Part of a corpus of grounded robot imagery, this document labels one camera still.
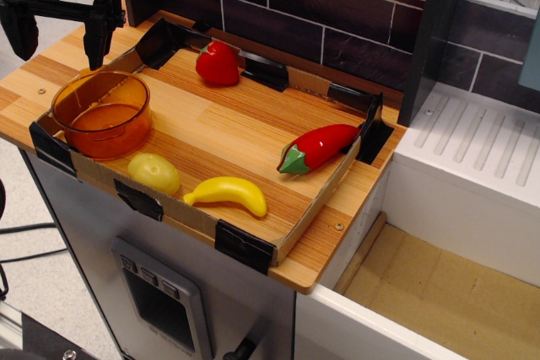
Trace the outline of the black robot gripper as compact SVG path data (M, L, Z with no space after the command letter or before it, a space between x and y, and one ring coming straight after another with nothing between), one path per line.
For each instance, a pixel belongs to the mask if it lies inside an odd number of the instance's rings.
M35 15L84 22L89 69L102 67L112 33L126 21L122 0L1 0L1 25L16 56L28 61L38 46Z

